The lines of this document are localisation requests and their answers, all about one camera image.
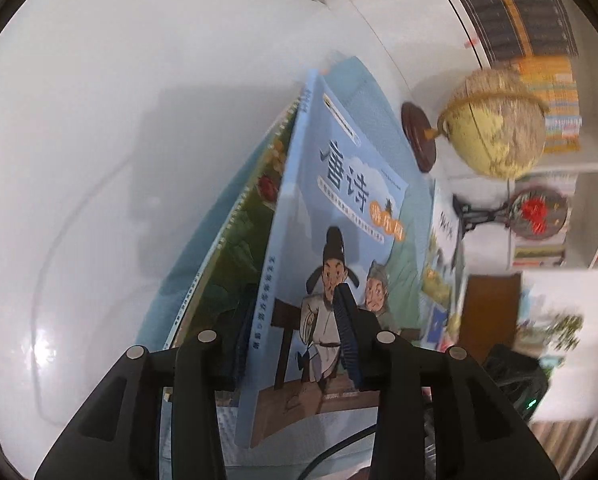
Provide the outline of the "light blue Tang poetry book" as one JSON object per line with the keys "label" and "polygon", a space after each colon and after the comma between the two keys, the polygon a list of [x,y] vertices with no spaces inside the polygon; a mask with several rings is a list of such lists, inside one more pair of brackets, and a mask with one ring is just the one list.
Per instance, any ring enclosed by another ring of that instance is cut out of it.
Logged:
{"label": "light blue Tang poetry book", "polygon": [[268,238],[235,441],[254,448],[300,420],[373,408],[342,363],[334,292],[357,307],[373,264],[403,243],[407,183],[316,70],[308,74]]}

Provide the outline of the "scattered picture books pile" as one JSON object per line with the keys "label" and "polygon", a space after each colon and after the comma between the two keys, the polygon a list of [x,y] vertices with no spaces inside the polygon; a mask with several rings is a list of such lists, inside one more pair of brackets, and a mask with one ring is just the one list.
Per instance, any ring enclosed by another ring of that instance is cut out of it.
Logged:
{"label": "scattered picture books pile", "polygon": [[421,274],[419,344],[445,351],[458,341],[464,293],[462,222],[453,194],[439,180],[432,187],[432,216]]}

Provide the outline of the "potted green plant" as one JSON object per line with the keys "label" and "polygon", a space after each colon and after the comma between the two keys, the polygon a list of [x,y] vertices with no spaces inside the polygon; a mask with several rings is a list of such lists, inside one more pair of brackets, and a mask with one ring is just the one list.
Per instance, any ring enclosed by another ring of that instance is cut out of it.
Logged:
{"label": "potted green plant", "polygon": [[514,348],[539,358],[550,352],[567,353],[580,343],[584,316],[579,313],[548,312],[522,321],[517,327]]}

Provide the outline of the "brown wooden cabinet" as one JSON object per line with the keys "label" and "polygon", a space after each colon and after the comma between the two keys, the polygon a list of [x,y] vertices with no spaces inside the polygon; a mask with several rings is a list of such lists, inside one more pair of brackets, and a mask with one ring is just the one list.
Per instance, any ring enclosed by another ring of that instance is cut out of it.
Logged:
{"label": "brown wooden cabinet", "polygon": [[514,344],[521,275],[471,275],[468,278],[459,347],[482,362],[496,344]]}

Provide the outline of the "lower shelf book row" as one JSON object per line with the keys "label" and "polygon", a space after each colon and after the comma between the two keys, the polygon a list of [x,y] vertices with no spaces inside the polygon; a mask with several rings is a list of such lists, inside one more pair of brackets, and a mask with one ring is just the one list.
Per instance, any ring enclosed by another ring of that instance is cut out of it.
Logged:
{"label": "lower shelf book row", "polygon": [[576,174],[544,172],[515,180],[512,187],[512,266],[561,266],[576,192]]}

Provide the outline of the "red flower embroidered fan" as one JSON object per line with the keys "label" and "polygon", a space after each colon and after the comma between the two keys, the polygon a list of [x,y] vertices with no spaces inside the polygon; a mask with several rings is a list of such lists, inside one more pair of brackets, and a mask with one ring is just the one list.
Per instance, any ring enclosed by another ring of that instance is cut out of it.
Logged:
{"label": "red flower embroidered fan", "polygon": [[568,197],[548,186],[515,192],[508,204],[508,228],[525,240],[547,240],[561,232],[569,219]]}

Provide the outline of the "white bookshelf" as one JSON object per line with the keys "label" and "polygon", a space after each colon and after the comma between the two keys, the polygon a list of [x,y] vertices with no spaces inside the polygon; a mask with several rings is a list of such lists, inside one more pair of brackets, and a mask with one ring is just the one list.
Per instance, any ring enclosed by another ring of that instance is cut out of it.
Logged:
{"label": "white bookshelf", "polygon": [[346,0],[402,90],[415,167],[454,184],[481,272],[598,266],[598,26],[576,0]]}

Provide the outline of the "black fan stand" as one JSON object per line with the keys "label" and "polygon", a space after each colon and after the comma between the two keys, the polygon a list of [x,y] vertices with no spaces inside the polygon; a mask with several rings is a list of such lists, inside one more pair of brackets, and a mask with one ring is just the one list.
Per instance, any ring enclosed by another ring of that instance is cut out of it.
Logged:
{"label": "black fan stand", "polygon": [[478,207],[471,205],[458,195],[453,196],[453,209],[459,218],[460,232],[463,234],[474,231],[478,226],[488,223],[509,226],[509,204],[504,203],[497,207]]}

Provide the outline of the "green spiral bound book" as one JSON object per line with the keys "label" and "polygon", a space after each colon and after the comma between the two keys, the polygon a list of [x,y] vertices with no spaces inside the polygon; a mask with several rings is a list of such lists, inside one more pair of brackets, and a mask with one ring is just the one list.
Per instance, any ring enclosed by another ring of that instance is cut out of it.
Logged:
{"label": "green spiral bound book", "polygon": [[261,154],[246,172],[186,292],[165,350],[203,330],[221,332],[238,349],[248,346],[250,304],[256,300],[298,107],[298,101],[291,102],[268,130]]}

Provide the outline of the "yellow antique globe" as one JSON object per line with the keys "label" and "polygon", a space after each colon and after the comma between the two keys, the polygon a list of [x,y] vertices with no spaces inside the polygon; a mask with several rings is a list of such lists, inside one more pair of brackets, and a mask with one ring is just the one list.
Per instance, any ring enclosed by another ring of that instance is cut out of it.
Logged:
{"label": "yellow antique globe", "polygon": [[436,140],[482,177],[519,178],[536,165],[546,141],[547,105],[504,68],[476,70],[453,91],[435,124],[413,102],[401,107],[402,129],[419,170],[436,163]]}

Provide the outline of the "orange yellow book row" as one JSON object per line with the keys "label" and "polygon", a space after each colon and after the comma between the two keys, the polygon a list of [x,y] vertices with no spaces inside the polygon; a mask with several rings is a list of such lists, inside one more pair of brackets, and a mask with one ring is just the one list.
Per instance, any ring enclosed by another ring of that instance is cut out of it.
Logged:
{"label": "orange yellow book row", "polygon": [[547,105],[544,152],[579,151],[583,119],[578,86],[567,55],[528,56],[509,62],[528,89]]}

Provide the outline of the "light blue quilted mat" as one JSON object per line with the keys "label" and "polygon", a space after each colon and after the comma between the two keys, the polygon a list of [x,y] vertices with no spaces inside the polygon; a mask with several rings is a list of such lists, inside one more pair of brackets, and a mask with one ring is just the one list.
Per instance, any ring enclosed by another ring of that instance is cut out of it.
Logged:
{"label": "light blue quilted mat", "polygon": [[378,396],[346,364],[337,286],[383,330],[425,325],[419,278],[432,198],[378,82],[358,58],[310,73],[163,282],[138,340],[179,346],[238,322],[237,387],[218,396],[227,466],[285,468],[372,422]]}

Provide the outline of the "dark book set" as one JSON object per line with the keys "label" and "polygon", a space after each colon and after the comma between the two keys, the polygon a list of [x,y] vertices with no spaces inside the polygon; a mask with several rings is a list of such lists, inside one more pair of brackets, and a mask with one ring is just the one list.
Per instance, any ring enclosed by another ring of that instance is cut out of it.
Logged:
{"label": "dark book set", "polygon": [[491,64],[529,56],[576,56],[562,0],[459,0]]}

